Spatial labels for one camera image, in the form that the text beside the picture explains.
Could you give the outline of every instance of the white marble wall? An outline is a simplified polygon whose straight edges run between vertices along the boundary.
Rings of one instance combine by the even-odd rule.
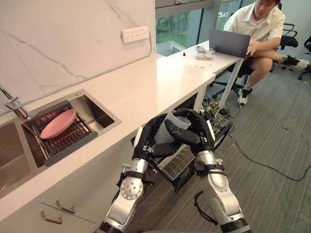
[[[123,43],[140,26],[150,38]],[[34,101],[154,53],[155,31],[154,0],[0,0],[0,83]]]

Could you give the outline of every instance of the cabinet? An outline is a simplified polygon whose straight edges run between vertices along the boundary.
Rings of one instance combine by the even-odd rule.
[[[62,179],[52,188],[0,222],[4,233],[87,233],[93,232],[110,208],[117,192],[122,163],[130,163],[133,147],[129,135],[102,154]],[[75,213],[61,211],[56,201]],[[62,224],[44,221],[46,218]]]
[[[49,222],[61,221],[61,224]],[[76,216],[46,206],[40,202],[29,202],[0,222],[0,232],[3,233],[85,233],[93,227],[93,223]]]
[[[118,190],[122,163],[130,163],[132,154],[130,137],[126,137],[48,190],[43,203],[97,223]]]

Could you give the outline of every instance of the chrome faucet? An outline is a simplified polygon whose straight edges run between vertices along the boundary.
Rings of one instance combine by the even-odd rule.
[[[18,97],[13,98],[11,94],[3,87],[2,84],[0,84],[0,90],[9,99],[5,106],[7,106],[12,112],[14,112],[20,119],[30,119],[29,113],[26,111],[21,102],[18,101]]]

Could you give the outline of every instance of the cup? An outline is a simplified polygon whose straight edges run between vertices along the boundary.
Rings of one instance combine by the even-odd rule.
[[[188,120],[188,118],[186,117],[182,117],[182,116],[174,116],[173,113],[176,112],[175,110],[170,110],[164,121],[166,119],[170,120],[174,125],[176,125],[179,128],[182,129],[187,129],[190,125],[191,122]],[[155,134],[154,140],[155,142],[159,143],[171,143],[174,140],[174,138],[169,134],[169,132],[167,131],[164,121],[162,122],[162,124],[160,125],[158,131]]]

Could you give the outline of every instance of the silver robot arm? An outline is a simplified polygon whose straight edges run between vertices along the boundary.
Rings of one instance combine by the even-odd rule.
[[[215,135],[210,121],[194,110],[178,109],[177,116],[187,117],[191,121],[190,131],[180,129],[170,120],[165,120],[171,136],[190,145],[195,155],[194,171],[200,177],[200,184],[212,209],[215,224],[219,224],[224,233],[251,233],[244,219],[239,202],[229,187],[221,159],[216,159]]]
[[[244,219],[239,202],[232,193],[221,159],[215,159],[210,150],[202,151],[196,156],[204,168],[197,171],[200,185],[207,196],[214,218],[223,232],[251,233]]]
[[[150,156],[167,157],[173,155],[181,143],[155,144],[153,136],[165,115],[151,119],[144,127],[140,126],[134,141],[131,165],[123,165],[118,182],[120,192],[114,199],[104,221],[96,233],[123,233],[127,230],[136,209],[143,197],[146,185],[153,185],[155,172],[149,167]]]
[[[138,145],[143,128],[138,129],[134,148]],[[120,191],[96,233],[123,233],[135,213],[138,200],[144,191],[143,179],[148,169],[147,159],[133,156],[131,165],[122,165]]]

